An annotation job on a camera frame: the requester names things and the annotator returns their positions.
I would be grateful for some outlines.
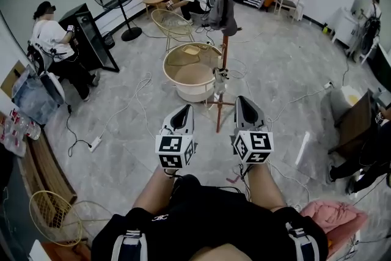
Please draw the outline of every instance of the shoe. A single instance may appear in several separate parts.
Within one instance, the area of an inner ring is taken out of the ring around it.
[[[85,99],[83,99],[84,102],[87,102],[87,101],[90,100],[90,94],[91,94],[91,91],[89,90],[89,91],[88,91],[88,95],[86,96]]]
[[[99,85],[100,72],[96,71],[96,72],[94,73],[93,76],[94,76],[94,78],[93,78],[93,80],[92,80],[92,85],[93,85],[94,87],[97,87],[97,85]]]
[[[327,165],[327,168],[326,168],[326,183],[327,184],[331,184],[333,182],[335,182],[335,180],[333,180],[330,176],[330,171],[334,168],[334,162],[332,160],[329,161],[328,165]]]
[[[349,182],[346,186],[346,189],[345,189],[345,193],[350,195],[352,193],[354,193],[354,183],[356,182],[356,178],[354,176],[352,176],[350,179],[349,179]]]
[[[189,23],[190,25],[193,25],[193,24],[194,24],[193,19],[190,18],[190,20],[186,20],[186,22],[185,22],[185,21],[178,21],[178,25],[180,25],[180,26],[186,26],[186,25],[188,25],[188,23]]]

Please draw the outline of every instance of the rattan chair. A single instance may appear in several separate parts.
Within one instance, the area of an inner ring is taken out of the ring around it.
[[[188,21],[173,11],[156,9],[151,14],[153,22],[167,36],[166,51],[170,50],[171,39],[189,37],[190,42],[194,42],[192,27]]]

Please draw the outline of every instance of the white box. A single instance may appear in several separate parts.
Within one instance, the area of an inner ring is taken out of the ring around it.
[[[274,151],[273,133],[263,131],[239,131],[233,143],[242,163],[265,163]]]
[[[193,136],[157,135],[155,153],[163,169],[182,169],[194,154]]]

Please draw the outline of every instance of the woman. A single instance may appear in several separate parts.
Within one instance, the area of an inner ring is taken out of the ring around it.
[[[92,261],[326,260],[326,235],[310,217],[287,207],[266,164],[249,171],[252,202],[243,194],[202,186],[193,175],[166,171],[158,166],[133,209],[114,215],[95,237]],[[297,258],[292,236],[307,240],[298,244],[303,259]]]
[[[58,22],[53,20],[55,10],[56,7],[52,6],[49,1],[44,1],[38,6],[33,16],[35,23],[32,29],[31,43],[43,55],[43,59],[46,61],[45,68],[57,76],[67,78],[74,85],[80,97],[84,101],[88,101],[90,97],[89,85],[97,86],[100,75],[98,72],[91,75],[81,66],[78,55],[69,44],[74,33],[65,31]],[[40,51],[37,44],[42,47],[44,52]]]

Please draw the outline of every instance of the fan base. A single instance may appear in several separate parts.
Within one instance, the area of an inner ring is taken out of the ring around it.
[[[124,42],[129,42],[130,40],[134,40],[138,38],[142,33],[141,28],[131,28],[131,31],[127,29],[125,32],[122,33],[121,39]]]

